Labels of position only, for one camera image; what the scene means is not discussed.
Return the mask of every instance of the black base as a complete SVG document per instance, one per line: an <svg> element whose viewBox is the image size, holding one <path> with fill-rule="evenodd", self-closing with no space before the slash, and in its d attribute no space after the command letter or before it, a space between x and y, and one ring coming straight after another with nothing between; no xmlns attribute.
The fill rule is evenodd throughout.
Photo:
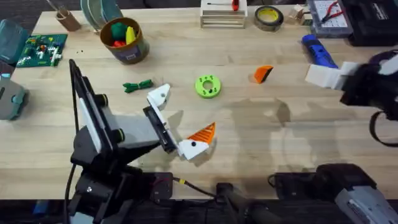
<svg viewBox="0 0 398 224"><path fill-rule="evenodd" d="M133 205L169 199L172 180L171 173L144 173L129 166L119 175L96 175L83 170L68 211L71 217L77 213L93 217L93 223L122 223Z"/></svg>
<svg viewBox="0 0 398 224"><path fill-rule="evenodd" d="M311 200L314 189L311 180L315 173L276 173L275 189L281 200Z"/></svg>

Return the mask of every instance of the tape roll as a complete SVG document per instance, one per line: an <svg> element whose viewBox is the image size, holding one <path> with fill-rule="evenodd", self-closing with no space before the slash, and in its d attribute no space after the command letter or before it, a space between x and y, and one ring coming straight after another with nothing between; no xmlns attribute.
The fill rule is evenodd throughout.
<svg viewBox="0 0 398 224"><path fill-rule="evenodd" d="M254 25L260 30L277 31L283 22L284 15L272 6L261 6L254 13Z"/></svg>

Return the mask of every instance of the green gear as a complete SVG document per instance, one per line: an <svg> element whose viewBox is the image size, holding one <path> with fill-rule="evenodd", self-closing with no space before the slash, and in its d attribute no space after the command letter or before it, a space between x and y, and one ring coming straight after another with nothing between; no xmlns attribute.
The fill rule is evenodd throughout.
<svg viewBox="0 0 398 224"><path fill-rule="evenodd" d="M209 90L204 86L207 82L210 82L213 85ZM221 82L220 79L214 75L204 75L196 80L195 89L201 97L210 99L216 97L220 93Z"/></svg>

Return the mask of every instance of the wooden table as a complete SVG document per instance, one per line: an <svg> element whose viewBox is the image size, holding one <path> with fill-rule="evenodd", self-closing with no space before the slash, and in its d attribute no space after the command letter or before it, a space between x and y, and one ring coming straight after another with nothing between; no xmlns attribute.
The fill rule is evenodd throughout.
<svg viewBox="0 0 398 224"><path fill-rule="evenodd" d="M279 8L287 14L290 7ZM300 39L308 27L283 24L277 32L261 31L252 24L255 9L249 8L245 29L200 29L198 8L125 10L150 43L149 55L136 65L114 59L82 13L73 12L83 28L69 33L60 65L18 68L13 74L31 98L20 119L0 122L0 198L63 198L75 132L70 58L97 93L107 94L115 114L143 114L149 90L126 94L122 84L152 78L172 86L163 114L176 135L186 138L216 121L212 150L193 162L158 148L132 165L170 171L207 190L229 181L250 196L274 198L267 176L275 171L353 162L386 197L398 197L398 150L377 143L368 131L376 110L347 107L339 103L341 92L307 83L310 60ZM43 12L35 34L66 33L53 14ZM366 62L387 50L354 48L341 39L322 43L338 65ZM264 64L274 66L272 73L265 83L253 83L249 77ZM196 77L204 74L222 81L220 95L211 100L200 98L193 88ZM396 136L396 124L379 124L381 136ZM79 175L77 171L73 189ZM202 195L176 184L174 197Z"/></svg>

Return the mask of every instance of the orange 3d printed part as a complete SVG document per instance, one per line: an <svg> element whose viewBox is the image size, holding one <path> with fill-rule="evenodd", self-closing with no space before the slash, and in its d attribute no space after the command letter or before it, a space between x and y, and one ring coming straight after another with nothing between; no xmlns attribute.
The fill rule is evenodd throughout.
<svg viewBox="0 0 398 224"><path fill-rule="evenodd" d="M197 133L189 136L188 139L191 139L194 141L206 142L207 144L210 144L211 140L213 140L215 131L216 131L216 123L213 122L211 125L203 128L202 130L198 131Z"/></svg>
<svg viewBox="0 0 398 224"><path fill-rule="evenodd" d="M266 78L268 77L269 73L272 71L274 67L270 65L265 65L257 68L255 74L254 74L254 79L258 84L264 82Z"/></svg>

